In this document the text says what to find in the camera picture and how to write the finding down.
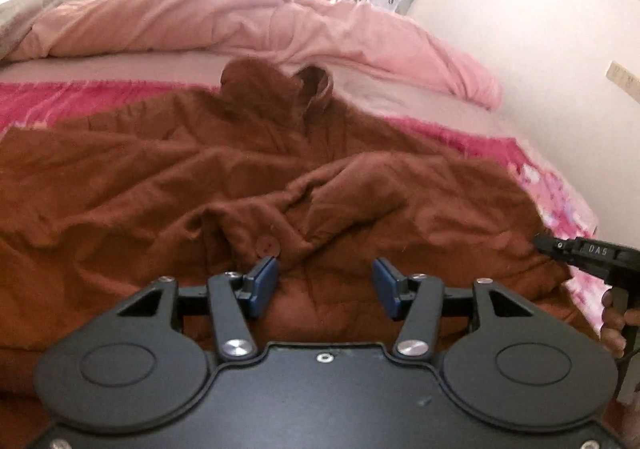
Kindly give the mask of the person's right hand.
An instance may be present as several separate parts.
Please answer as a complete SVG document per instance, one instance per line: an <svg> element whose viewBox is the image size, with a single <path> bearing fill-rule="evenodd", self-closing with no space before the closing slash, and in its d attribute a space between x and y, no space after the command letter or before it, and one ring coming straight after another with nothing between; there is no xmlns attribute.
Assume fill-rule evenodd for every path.
<svg viewBox="0 0 640 449"><path fill-rule="evenodd" d="M624 355L626 341L622 334L626 325L638 327L640 322L640 311L638 308L627 309L624 313L619 313L613 306L614 296L611 290L606 291L602 296L602 328L600 330L601 343L611 355L620 359Z"/></svg>

